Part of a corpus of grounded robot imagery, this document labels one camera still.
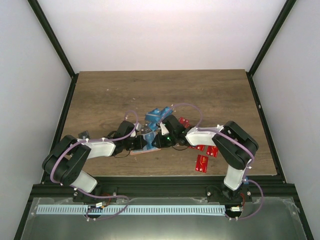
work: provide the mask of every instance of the purple cable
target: purple cable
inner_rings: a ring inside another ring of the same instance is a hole
[[[85,194],[85,195],[87,195],[87,196],[89,196],[89,197],[91,197],[91,198],[95,198],[95,199],[117,199],[117,198],[123,198],[123,199],[127,199],[127,200],[128,200],[128,202],[125,204],[125,206],[124,206],[120,211],[118,211],[117,213],[115,213],[115,214],[113,214],[113,215],[111,215],[111,216],[96,218],[97,221],[99,221],[99,220],[106,220],[106,219],[112,219],[112,218],[118,216],[119,214],[121,214],[124,210],[126,210],[126,208],[127,208],[128,205],[129,205],[129,200],[130,200],[130,199],[129,199],[127,196],[124,196],[124,195],[118,195],[118,196],[96,196],[96,195],[92,195],[92,194],[90,194],[90,193],[87,193],[87,192],[85,192],[85,191],[83,191],[82,189],[79,189],[79,188],[78,188],[77,190],[78,190],[79,192],[81,192],[81,193],[83,193],[83,194]],[[89,214],[91,211],[95,210],[95,209],[99,209],[99,208],[98,208],[98,207],[94,207],[94,208],[89,209],[89,210],[85,213],[85,217],[86,217],[87,219],[89,219],[88,214]]]
[[[199,120],[199,122],[198,122],[195,126],[198,127],[198,126],[200,125],[200,123],[202,122],[202,119],[203,119],[202,112],[200,111],[200,109],[199,109],[197,106],[192,105],[192,104],[190,104],[190,103],[178,103],[178,104],[176,104],[176,105],[173,105],[172,107],[170,107],[170,109],[169,109],[167,112],[165,112],[165,114],[163,115],[163,117],[160,119],[160,121],[159,121],[158,123],[161,123],[161,122],[163,121],[163,119],[165,119],[165,117],[168,115],[168,113],[169,113],[172,109],[174,109],[175,107],[178,107],[178,106],[190,106],[190,107],[195,108],[195,109],[200,113],[200,120]]]
[[[133,114],[135,115],[135,119],[136,119],[136,120],[135,120],[134,128],[133,128],[133,130],[132,130],[129,134],[127,134],[127,135],[125,135],[125,136],[123,136],[123,137],[115,138],[115,139],[107,139],[107,138],[105,138],[105,139],[102,139],[102,138],[99,138],[99,139],[90,139],[90,140],[88,140],[88,142],[90,142],[90,143],[96,143],[96,142],[101,142],[101,141],[104,142],[104,140],[105,140],[106,142],[116,142],[116,141],[120,141],[120,140],[123,140],[123,139],[131,136],[131,134],[136,130],[136,128],[137,128],[137,126],[138,126],[138,115],[137,115],[137,113],[136,113],[135,111],[129,110],[129,111],[127,111],[127,112],[125,113],[124,119],[127,118],[128,113],[133,113]],[[86,142],[87,142],[86,140],[80,140],[80,141],[76,142],[75,144],[71,145],[70,147],[68,147],[68,148],[61,154],[61,156],[60,156],[60,157],[58,158],[58,160],[55,162],[55,164],[54,164],[54,166],[53,166],[53,168],[52,168],[52,170],[51,170],[51,173],[50,173],[50,180],[51,180],[51,182],[56,183],[56,184],[59,183],[58,181],[56,181],[56,180],[54,179],[54,174],[55,174],[55,171],[57,170],[57,167],[58,167],[59,163],[62,161],[62,159],[64,158],[64,156],[65,156],[68,152],[70,152],[71,149],[73,149],[74,147],[78,146],[79,144],[86,143]]]
[[[250,183],[253,183],[253,184],[255,184],[257,187],[258,187],[258,189],[260,190],[260,194],[261,194],[261,203],[260,203],[260,205],[259,205],[259,207],[258,207],[258,209],[254,212],[254,213],[252,213],[252,214],[250,214],[250,215],[248,215],[248,216],[244,216],[244,217],[239,217],[238,218],[238,220],[245,220],[245,219],[249,219],[249,218],[251,218],[251,217],[253,217],[254,215],[256,215],[259,211],[260,211],[260,209],[262,208],[262,205],[264,204],[264,201],[265,201],[265,196],[264,196],[264,192],[262,191],[262,188],[260,187],[260,185],[257,183],[257,182],[255,182],[255,181],[253,181],[253,180],[250,180],[250,179],[248,179],[248,180],[243,180],[244,182],[250,182]]]

